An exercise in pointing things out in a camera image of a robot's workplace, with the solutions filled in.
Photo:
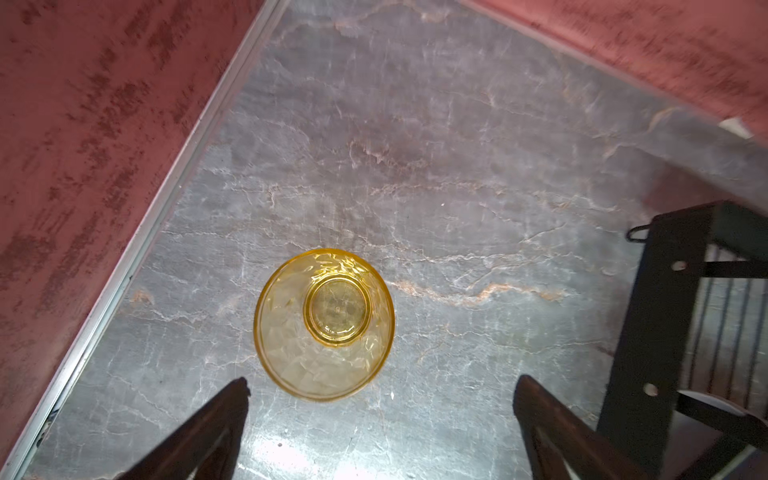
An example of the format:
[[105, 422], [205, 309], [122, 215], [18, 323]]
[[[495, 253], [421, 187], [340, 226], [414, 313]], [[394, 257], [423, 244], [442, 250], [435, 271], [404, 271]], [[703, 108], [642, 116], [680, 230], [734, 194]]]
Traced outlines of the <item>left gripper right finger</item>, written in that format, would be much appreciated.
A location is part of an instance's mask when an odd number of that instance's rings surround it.
[[517, 381], [513, 410], [535, 479], [648, 477], [529, 375]]

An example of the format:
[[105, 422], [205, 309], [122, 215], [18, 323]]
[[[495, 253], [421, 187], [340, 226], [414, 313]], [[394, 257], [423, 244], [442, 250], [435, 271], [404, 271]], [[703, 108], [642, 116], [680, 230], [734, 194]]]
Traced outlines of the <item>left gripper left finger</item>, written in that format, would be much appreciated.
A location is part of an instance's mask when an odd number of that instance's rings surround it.
[[123, 479], [231, 479], [240, 452], [250, 390], [245, 378], [228, 383]]

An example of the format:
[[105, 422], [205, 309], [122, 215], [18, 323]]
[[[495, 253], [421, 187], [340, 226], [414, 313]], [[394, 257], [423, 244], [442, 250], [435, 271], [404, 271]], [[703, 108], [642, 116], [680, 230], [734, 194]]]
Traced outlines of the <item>amber glass cup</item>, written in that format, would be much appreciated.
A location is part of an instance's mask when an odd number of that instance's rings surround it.
[[361, 257], [321, 248], [283, 263], [261, 291], [254, 344], [267, 375], [316, 402], [355, 394], [384, 366], [395, 309], [378, 271]]

